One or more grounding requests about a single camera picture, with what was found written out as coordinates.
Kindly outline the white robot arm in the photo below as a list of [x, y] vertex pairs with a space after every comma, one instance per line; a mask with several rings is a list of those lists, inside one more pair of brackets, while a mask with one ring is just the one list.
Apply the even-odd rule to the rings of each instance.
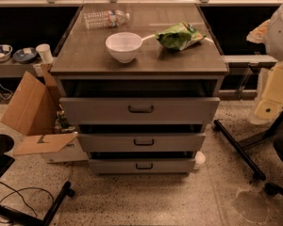
[[283, 4], [272, 15], [265, 39], [266, 53], [283, 61]]

